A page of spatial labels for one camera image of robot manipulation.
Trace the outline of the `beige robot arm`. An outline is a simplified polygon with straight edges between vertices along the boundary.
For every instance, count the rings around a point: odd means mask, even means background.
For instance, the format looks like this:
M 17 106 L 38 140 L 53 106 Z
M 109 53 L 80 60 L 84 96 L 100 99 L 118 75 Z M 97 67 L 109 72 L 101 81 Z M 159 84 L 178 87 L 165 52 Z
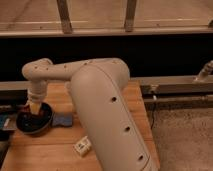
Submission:
M 28 101 L 43 102 L 48 82 L 67 83 L 68 93 L 103 171 L 158 171 L 122 96 L 130 79 L 119 58 L 54 64 L 48 58 L 22 67 Z

